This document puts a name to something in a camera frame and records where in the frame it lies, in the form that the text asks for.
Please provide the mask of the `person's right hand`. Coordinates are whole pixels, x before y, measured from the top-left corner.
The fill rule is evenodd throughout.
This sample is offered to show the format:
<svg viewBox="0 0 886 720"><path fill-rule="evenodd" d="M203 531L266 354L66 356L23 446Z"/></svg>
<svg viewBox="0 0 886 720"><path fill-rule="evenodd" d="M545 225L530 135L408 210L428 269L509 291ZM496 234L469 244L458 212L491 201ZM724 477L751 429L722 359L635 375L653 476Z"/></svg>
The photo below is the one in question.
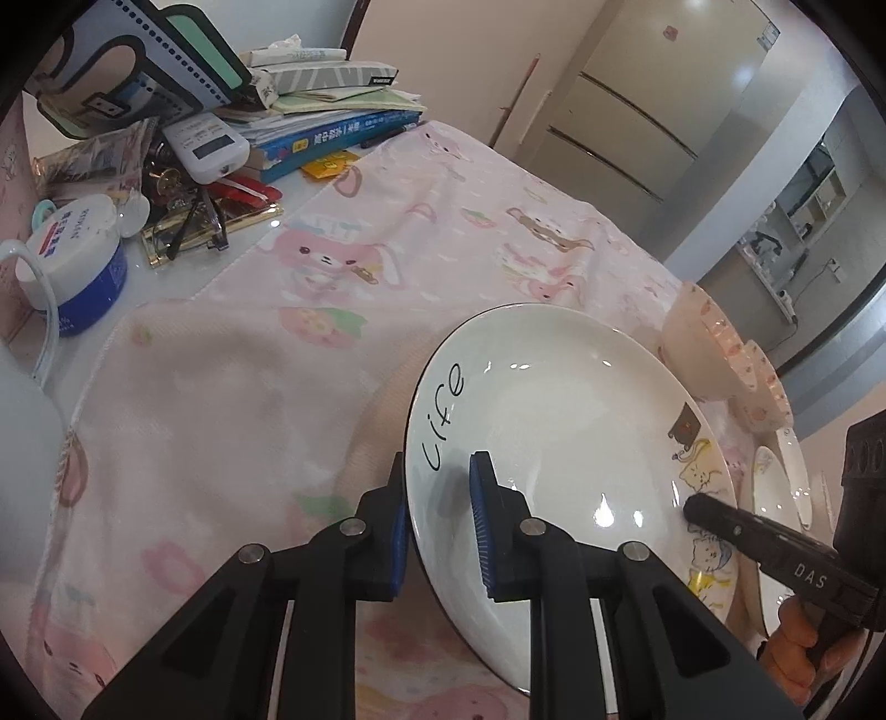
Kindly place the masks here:
<svg viewBox="0 0 886 720"><path fill-rule="evenodd" d="M785 600L778 612L779 627L769 637L759 658L767 675L798 707L803 707L821 682L839 675L858 656L865 642L862 630L840 637L818 662L808 651L818 642L816 627L797 597Z"/></svg>

